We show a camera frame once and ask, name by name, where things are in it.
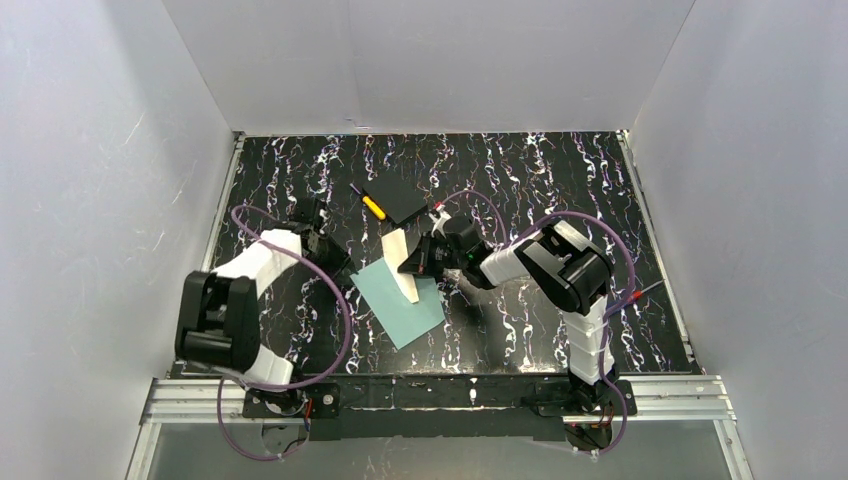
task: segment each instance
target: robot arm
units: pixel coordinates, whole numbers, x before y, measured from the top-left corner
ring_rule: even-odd
[[[350,257],[332,237],[321,233],[323,209],[324,202],[300,200],[291,221],[273,225],[261,238],[336,276],[348,267]],[[294,366],[260,342],[258,298],[297,263],[255,242],[211,272],[189,274],[180,303],[177,358],[211,366],[246,382],[288,384]]]
[[[571,344],[569,370],[595,393],[605,389],[598,368],[614,377],[609,347],[601,349],[603,314],[607,306],[612,263],[603,252],[564,221],[552,221],[514,245],[493,251],[467,217],[450,217],[443,207],[400,273],[441,276],[444,269],[460,269],[477,288],[490,289],[530,276],[563,312]]]

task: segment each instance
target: white wall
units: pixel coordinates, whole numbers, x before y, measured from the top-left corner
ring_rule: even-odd
[[[698,359],[754,475],[844,478],[848,3],[695,3],[633,130]]]
[[[0,468],[123,478],[230,129],[162,4],[0,6]]]
[[[165,5],[230,126],[263,134],[629,128],[692,2]]]

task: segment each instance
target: marble-patterned table surface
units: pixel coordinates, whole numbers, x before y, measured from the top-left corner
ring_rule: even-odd
[[[329,204],[327,230],[359,268],[382,253],[387,231],[349,188],[380,172],[394,171],[434,204],[473,188],[498,205],[510,237],[554,210],[595,215],[619,232],[636,262],[637,287],[661,278],[646,224],[634,195],[621,148],[612,132],[449,135],[306,136],[248,138],[228,209],[248,203],[284,217],[296,197],[317,196]],[[449,206],[476,218],[484,238],[495,222],[475,198]],[[249,221],[261,228],[258,216]],[[626,273],[609,238],[572,223],[610,254],[617,265],[613,289]],[[425,217],[410,226],[410,248]],[[226,215],[213,265],[249,244]],[[337,373],[519,373],[558,372],[568,365],[568,337],[560,314],[532,281],[476,290],[458,275],[440,283],[447,321],[397,350],[359,292],[346,291],[353,313],[353,346]],[[306,373],[323,371],[341,345],[334,297],[316,276],[297,266],[260,300],[262,338]],[[674,313],[659,289],[612,321],[613,353],[625,372],[690,372]]]

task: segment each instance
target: wooden block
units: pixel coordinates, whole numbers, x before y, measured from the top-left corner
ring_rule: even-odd
[[[405,273],[397,273],[397,267],[409,258],[406,249],[406,234],[403,229],[393,230],[380,239],[383,244],[383,257],[392,272],[395,282],[403,295],[411,303],[418,303],[418,289],[415,288],[415,278]]]

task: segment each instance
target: mint green paper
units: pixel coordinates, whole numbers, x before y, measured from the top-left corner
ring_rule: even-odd
[[[442,297],[432,278],[415,278],[418,303],[409,303],[383,258],[351,278],[398,349],[445,321]]]

